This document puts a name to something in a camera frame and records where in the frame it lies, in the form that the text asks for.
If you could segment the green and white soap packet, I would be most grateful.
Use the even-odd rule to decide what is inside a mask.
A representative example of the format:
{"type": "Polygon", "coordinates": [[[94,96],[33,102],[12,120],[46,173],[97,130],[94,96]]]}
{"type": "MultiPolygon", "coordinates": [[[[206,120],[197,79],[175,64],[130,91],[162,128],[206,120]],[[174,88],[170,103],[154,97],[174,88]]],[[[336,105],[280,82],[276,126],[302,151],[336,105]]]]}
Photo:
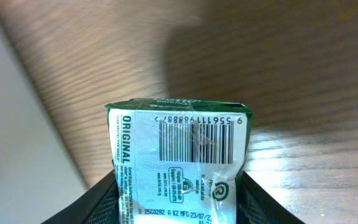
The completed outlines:
{"type": "Polygon", "coordinates": [[[252,112],[138,98],[107,105],[121,223],[235,223],[252,112]]]}

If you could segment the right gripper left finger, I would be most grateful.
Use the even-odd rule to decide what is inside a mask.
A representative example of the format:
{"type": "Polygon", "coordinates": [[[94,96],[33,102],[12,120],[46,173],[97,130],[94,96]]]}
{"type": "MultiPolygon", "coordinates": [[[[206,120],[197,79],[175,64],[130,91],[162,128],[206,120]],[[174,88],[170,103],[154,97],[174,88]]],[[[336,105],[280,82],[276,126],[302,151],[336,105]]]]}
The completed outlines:
{"type": "Polygon", "coordinates": [[[119,193],[112,170],[79,199],[42,224],[119,224],[119,193]]]}

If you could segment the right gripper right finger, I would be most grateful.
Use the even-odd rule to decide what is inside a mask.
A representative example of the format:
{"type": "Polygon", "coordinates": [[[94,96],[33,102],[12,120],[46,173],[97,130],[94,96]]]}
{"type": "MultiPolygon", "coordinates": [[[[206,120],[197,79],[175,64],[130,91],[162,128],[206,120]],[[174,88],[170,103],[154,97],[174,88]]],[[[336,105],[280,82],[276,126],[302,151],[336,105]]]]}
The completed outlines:
{"type": "Polygon", "coordinates": [[[236,190],[237,224],[305,224],[244,171],[236,177],[236,190]]]}

